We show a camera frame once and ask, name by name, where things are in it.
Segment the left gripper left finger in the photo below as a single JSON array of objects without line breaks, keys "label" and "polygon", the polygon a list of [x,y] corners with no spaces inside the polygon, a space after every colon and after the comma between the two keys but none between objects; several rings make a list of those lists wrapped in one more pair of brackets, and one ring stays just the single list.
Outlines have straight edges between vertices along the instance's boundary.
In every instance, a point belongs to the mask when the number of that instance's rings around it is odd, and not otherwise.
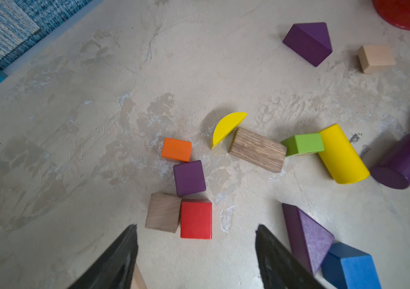
[{"label": "left gripper left finger", "polygon": [[137,225],[129,225],[69,289],[129,289],[138,254]]}]

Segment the purple cube block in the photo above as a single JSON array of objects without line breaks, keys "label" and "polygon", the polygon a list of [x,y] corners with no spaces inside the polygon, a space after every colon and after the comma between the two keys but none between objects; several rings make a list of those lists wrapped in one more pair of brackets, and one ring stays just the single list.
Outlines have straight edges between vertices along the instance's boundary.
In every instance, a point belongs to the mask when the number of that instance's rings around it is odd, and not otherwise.
[{"label": "purple cube block", "polygon": [[206,191],[201,160],[173,166],[177,196],[183,197]]}]

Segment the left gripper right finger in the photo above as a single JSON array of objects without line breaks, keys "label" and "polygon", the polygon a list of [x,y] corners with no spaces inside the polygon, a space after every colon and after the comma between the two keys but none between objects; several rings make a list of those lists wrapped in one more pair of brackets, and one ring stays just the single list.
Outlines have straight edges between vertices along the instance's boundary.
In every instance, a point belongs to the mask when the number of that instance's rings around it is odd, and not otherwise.
[{"label": "left gripper right finger", "polygon": [[256,231],[255,249],[266,289],[322,289],[321,285],[265,225]]}]

